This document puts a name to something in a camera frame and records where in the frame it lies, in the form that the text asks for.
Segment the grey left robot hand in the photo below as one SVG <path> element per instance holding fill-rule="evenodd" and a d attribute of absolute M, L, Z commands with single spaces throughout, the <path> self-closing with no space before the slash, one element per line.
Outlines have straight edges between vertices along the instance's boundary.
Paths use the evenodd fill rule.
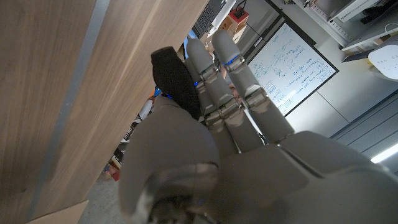
<path fill-rule="evenodd" d="M 397 177 L 337 141 L 296 133 L 229 34 L 188 60 L 151 53 L 161 95 L 123 157 L 119 206 L 129 223 L 396 223 Z"/>

